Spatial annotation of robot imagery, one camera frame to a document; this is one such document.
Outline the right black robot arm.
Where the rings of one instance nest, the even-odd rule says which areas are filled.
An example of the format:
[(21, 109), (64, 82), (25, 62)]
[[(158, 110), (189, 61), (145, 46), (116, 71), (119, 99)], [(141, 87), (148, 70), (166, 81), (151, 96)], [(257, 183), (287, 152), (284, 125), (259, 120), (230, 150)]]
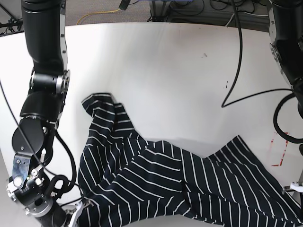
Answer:
[(70, 151), (72, 176), (54, 174), (47, 165), (53, 158), (53, 141), (57, 131), (70, 82), (65, 40), (66, 2), (63, 0), (23, 0), (22, 19), (27, 49), (34, 66), (28, 95), (20, 120), (12, 136), (12, 175), (8, 196), (23, 205), (25, 213), (43, 227), (77, 227), (89, 203), (83, 197), (66, 209), (57, 201), (77, 184), (77, 170)]

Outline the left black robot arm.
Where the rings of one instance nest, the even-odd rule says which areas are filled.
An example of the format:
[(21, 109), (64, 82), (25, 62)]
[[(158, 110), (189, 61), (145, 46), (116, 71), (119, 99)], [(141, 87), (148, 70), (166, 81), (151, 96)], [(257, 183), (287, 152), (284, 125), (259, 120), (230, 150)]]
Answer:
[(281, 74), (292, 92), (278, 104), (273, 117), (276, 132), (286, 141), (298, 144), (303, 152), (303, 139), (287, 135), (278, 125), (278, 114), (290, 99), (298, 101), (298, 112), (303, 115), (303, 2), (301, 0), (273, 0), (268, 7), (270, 49)]

